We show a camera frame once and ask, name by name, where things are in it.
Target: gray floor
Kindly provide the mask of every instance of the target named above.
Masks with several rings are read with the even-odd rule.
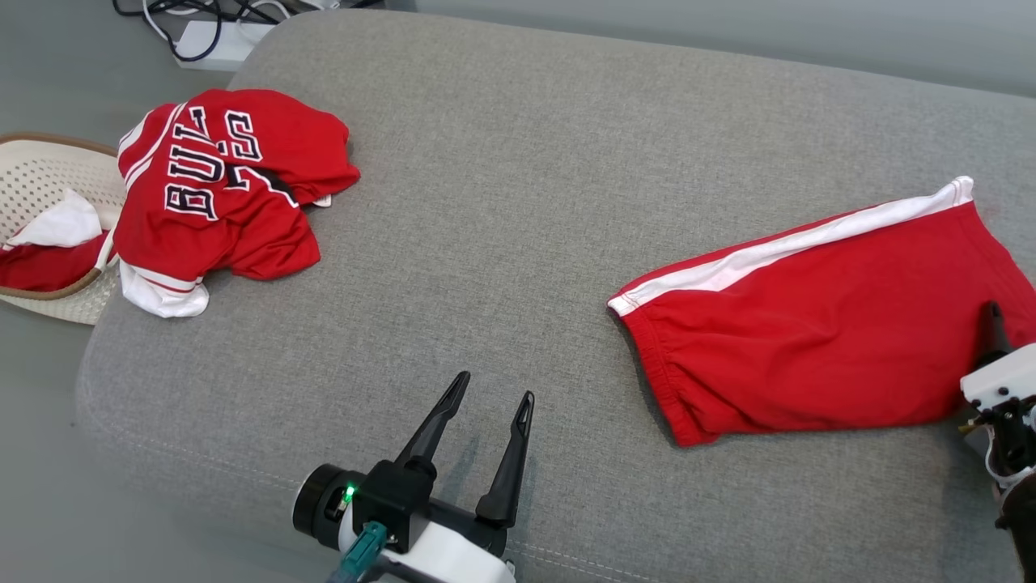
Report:
[[[0,134],[114,143],[154,105],[229,79],[180,69],[108,2],[5,2],[2,11]],[[323,581],[333,556],[222,534],[112,483],[75,427],[73,382],[89,334],[0,303],[0,581]]]

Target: power strip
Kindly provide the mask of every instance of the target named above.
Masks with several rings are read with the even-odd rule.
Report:
[[[220,42],[207,57],[191,62],[177,59],[176,62],[180,63],[183,68],[236,71],[244,62],[244,58],[252,52],[256,41],[265,36],[274,28],[274,25],[241,24],[240,27],[244,28],[244,34],[241,34],[237,23],[223,23]],[[180,41],[176,43],[176,50],[185,56],[200,55],[212,43],[213,35],[215,35],[214,22],[191,21],[188,23],[186,29],[183,30]]]

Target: gray wall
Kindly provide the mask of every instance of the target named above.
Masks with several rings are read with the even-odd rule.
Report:
[[[388,0],[1036,96],[1036,0]]]

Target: black cable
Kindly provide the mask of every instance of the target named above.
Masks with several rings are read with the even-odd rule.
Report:
[[[237,10],[236,13],[227,12],[221,9],[219,6],[219,0],[212,2],[211,5],[205,4],[202,0],[154,0],[153,2],[147,5],[147,13],[160,14],[162,12],[166,12],[168,10],[175,10],[177,8],[195,8],[198,11],[207,12],[215,17],[215,34],[212,35],[212,42],[210,42],[208,48],[202,51],[201,53],[190,57],[185,57],[179,54],[179,52],[177,52],[176,43],[173,42],[173,36],[169,34],[169,31],[162,28],[157,24],[154,25],[160,31],[162,31],[162,35],[166,38],[166,42],[169,45],[169,50],[173,53],[174,57],[183,62],[193,62],[193,61],[199,61],[207,57],[212,53],[212,51],[215,50],[217,45],[220,43],[220,36],[223,33],[224,22],[236,22],[236,21],[257,22],[255,18],[258,18],[262,21],[265,21],[268,24],[274,24],[274,25],[280,24],[280,21],[278,21],[277,19],[264,12],[261,12],[258,9],[253,8],[252,5],[248,2],[248,0],[234,0],[234,1],[238,5],[240,5],[240,9]],[[123,10],[122,8],[119,7],[118,0],[112,0],[112,8],[115,9],[115,12],[117,14],[122,17],[139,17],[141,20],[145,21],[145,24],[150,26],[150,23],[147,22],[144,10]],[[249,12],[248,16],[255,14],[255,17],[253,19],[249,19],[246,17],[246,12]]]

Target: gray cushion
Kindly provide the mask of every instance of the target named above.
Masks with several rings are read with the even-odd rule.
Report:
[[[306,271],[213,273],[191,320],[110,304],[80,417],[130,483],[316,545],[291,529],[298,483],[394,457],[469,370],[436,495],[473,508],[535,391],[507,553],[522,581],[1016,579],[952,422],[680,449],[605,301],[659,265],[959,174],[1032,276],[1033,100],[354,11],[279,26],[233,87],[339,115],[364,177],[311,212],[323,258]]]

